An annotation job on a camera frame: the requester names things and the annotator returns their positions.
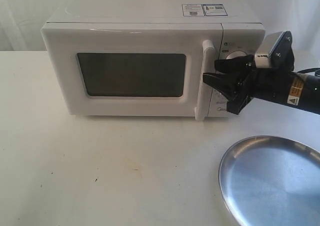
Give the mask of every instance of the label sticker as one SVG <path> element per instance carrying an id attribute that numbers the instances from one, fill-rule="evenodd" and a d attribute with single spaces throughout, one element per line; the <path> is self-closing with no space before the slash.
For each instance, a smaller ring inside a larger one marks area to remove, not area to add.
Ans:
<path id="1" fill-rule="evenodd" d="M 308 75 L 305 74 L 299 74 L 299 76 L 303 80 L 306 80 L 308 77 Z M 298 77 L 294 78 L 287 100 L 288 104 L 296 106 L 299 104 L 300 96 L 304 86 L 305 83 L 301 79 L 299 79 Z"/>
<path id="2" fill-rule="evenodd" d="M 205 16 L 201 4 L 183 4 L 182 10 L 184 16 Z"/>
<path id="3" fill-rule="evenodd" d="M 226 9 L 223 4 L 203 4 L 206 16 L 226 16 Z"/>

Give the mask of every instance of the silver plate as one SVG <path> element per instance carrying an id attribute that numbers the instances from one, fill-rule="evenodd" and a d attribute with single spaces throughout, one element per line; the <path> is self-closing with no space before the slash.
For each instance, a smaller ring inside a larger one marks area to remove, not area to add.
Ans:
<path id="1" fill-rule="evenodd" d="M 320 153 L 304 144 L 256 136 L 231 146 L 219 184 L 240 225 L 320 225 Z"/>

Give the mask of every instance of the microwave door handle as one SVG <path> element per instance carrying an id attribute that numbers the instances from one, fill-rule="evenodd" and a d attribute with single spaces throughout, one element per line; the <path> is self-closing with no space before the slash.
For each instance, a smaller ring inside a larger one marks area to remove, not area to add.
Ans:
<path id="1" fill-rule="evenodd" d="M 202 121 L 208 116 L 210 101 L 212 95 L 212 87 L 203 83 L 203 73 L 205 72 L 215 72 L 215 58 L 216 58 L 216 49 L 210 40 L 205 40 L 202 43 L 203 47 L 203 60 L 202 60 L 202 69 L 200 75 L 200 84 L 199 84 L 199 93 L 198 93 L 198 102 L 195 108 L 195 119 L 197 121 Z"/>

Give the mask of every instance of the white backdrop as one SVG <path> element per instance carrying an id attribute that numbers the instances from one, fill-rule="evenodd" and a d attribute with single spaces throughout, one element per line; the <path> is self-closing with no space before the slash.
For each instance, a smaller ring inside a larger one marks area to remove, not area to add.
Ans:
<path id="1" fill-rule="evenodd" d="M 40 29 L 65 0 L 0 0 L 0 50 L 45 50 Z M 267 33 L 293 32 L 293 47 L 320 58 L 320 0 L 247 0 Z"/>

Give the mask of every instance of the microwave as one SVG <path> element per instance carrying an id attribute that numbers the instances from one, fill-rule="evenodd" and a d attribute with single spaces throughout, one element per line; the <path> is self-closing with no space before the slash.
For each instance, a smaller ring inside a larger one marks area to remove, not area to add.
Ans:
<path id="1" fill-rule="evenodd" d="M 244 0 L 69 0 L 41 32 L 71 114 L 196 120 L 229 115 L 202 74 L 265 36 Z"/>

